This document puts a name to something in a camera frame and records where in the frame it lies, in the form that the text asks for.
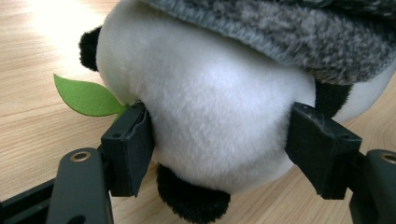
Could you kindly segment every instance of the knitted cap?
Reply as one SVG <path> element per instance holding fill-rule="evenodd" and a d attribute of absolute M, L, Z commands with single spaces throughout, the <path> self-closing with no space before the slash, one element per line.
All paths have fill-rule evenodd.
<path fill-rule="evenodd" d="M 396 1 L 142 0 L 321 82 L 367 81 L 396 57 Z"/>

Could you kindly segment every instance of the green leaf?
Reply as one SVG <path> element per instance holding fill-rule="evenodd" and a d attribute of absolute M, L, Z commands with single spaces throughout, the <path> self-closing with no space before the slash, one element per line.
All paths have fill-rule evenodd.
<path fill-rule="evenodd" d="M 80 114 L 102 117 L 122 114 L 127 105 L 121 105 L 105 87 L 92 82 L 70 80 L 54 75 L 55 85 L 64 102 Z"/>

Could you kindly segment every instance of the wood grain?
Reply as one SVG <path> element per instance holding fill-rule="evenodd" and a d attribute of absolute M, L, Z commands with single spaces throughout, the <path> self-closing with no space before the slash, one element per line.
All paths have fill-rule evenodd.
<path fill-rule="evenodd" d="M 82 67 L 78 41 L 117 1 L 3 0 L 0 5 L 0 200 L 55 177 L 59 159 L 98 147 L 113 118 L 88 118 L 59 97 L 53 74 L 101 83 Z M 396 148 L 396 79 L 367 112 L 345 125 L 363 152 Z M 185 223 L 159 198 L 151 164 L 138 198 L 113 198 L 116 223 Z M 344 201 L 324 201 L 298 168 L 273 184 L 234 195 L 218 223 L 351 223 Z"/>

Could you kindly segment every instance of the metal screw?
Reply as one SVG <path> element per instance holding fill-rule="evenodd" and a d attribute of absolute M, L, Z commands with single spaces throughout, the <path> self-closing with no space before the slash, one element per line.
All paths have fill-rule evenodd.
<path fill-rule="evenodd" d="M 90 153 L 90 152 L 81 151 L 81 152 L 78 152 L 78 153 L 74 154 L 73 156 L 71 156 L 71 157 L 70 157 L 70 161 L 74 161 L 74 162 L 85 161 L 85 160 L 87 160 L 90 156 L 91 156 L 91 153 Z"/>

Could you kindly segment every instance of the panda leg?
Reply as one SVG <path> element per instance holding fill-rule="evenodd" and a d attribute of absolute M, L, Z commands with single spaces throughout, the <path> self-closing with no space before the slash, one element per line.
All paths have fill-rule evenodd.
<path fill-rule="evenodd" d="M 189 184 L 162 165 L 157 174 L 161 198 L 180 217 L 192 223 L 209 223 L 226 213 L 230 194 Z"/>

